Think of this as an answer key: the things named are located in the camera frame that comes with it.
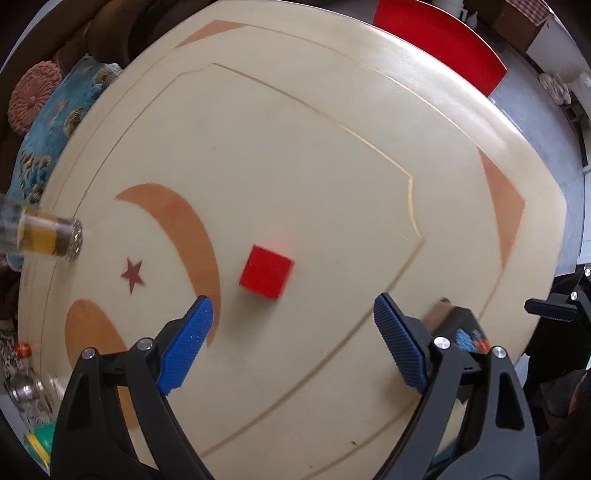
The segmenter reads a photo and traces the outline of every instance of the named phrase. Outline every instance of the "metal screw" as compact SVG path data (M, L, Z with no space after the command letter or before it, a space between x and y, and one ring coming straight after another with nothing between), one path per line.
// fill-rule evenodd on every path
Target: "metal screw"
M437 337L433 340L433 343L441 350L447 350L451 345L451 342L445 337Z
M143 352L150 350L152 348L154 344L154 341L151 338L142 338L141 340L138 341L137 343L137 347L138 350L141 350Z
M492 353L497 358L505 358L507 356L507 351L501 346L494 346L492 348Z
M85 348L84 351L82 352L82 358L84 360L90 360L92 357L94 357L96 351L93 348Z

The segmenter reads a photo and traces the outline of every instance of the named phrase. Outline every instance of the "floral cushion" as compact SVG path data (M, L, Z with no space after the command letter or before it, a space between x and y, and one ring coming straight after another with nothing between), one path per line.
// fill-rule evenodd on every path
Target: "floral cushion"
M86 55L51 94L25 135L12 173L7 196L35 205L74 130L102 92L119 76L117 64L97 62ZM13 270L22 258L7 256Z

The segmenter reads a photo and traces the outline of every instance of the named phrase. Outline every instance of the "red cube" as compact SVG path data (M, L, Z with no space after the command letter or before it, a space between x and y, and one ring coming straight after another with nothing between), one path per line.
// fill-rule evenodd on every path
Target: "red cube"
M240 285L268 299L281 295L294 261L254 245L240 277Z

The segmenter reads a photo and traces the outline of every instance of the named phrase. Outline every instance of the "glass cup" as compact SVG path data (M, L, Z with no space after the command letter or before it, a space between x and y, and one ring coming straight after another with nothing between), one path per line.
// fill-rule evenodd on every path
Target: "glass cup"
M35 253L73 262L82 247L82 225L0 197L0 251Z

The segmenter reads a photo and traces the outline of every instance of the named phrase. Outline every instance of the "pink flower decoration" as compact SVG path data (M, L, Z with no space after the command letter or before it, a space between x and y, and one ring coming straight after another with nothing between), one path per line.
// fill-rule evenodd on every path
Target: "pink flower decoration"
M18 81L8 103L8 123L20 135L26 134L45 102L62 81L52 61L33 65Z

